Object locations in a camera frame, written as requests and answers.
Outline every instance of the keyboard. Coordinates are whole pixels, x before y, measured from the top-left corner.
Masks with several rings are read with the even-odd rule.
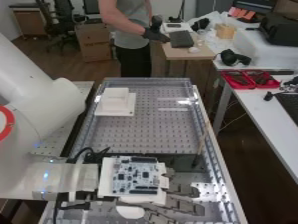
[[[193,38],[189,31],[176,31],[170,33],[170,45],[173,48],[189,48],[193,47]]]
[[[293,121],[298,126],[298,94],[295,93],[278,93],[275,97],[290,115]]]

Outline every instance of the person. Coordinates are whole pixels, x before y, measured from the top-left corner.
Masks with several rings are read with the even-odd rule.
[[[150,0],[99,0],[104,23],[116,28],[116,54],[121,77],[150,77],[149,41],[168,42],[169,37],[154,32]]]

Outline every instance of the optical breadboard table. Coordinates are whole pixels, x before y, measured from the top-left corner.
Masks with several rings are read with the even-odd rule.
[[[133,117],[96,117],[95,110],[105,88],[128,87],[137,94]],[[189,79],[109,78],[105,79],[91,105],[72,150],[84,147],[95,151],[110,147],[113,154],[150,154],[157,159],[176,158],[172,183],[192,184],[201,196],[193,199],[205,207],[204,216],[177,213],[164,208],[158,212],[181,223],[248,223],[230,175],[209,123],[202,100]],[[200,139],[208,130],[201,163],[190,168]],[[52,224],[53,203],[48,203],[40,224]],[[80,223],[81,211],[60,211],[59,223]],[[144,219],[122,218],[114,202],[92,202],[88,223],[145,224]]]

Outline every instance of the circuit board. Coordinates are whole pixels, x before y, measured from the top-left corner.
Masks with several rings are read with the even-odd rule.
[[[157,194],[160,178],[156,158],[120,156],[113,168],[114,194]]]

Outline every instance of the black glove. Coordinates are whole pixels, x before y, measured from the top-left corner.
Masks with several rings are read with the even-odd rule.
[[[208,18],[198,20],[192,26],[193,31],[205,30],[209,23],[210,20]]]
[[[145,33],[142,37],[149,40],[161,41],[162,43],[170,41],[170,38],[168,36],[165,36],[161,32],[154,33],[149,28],[145,28]]]

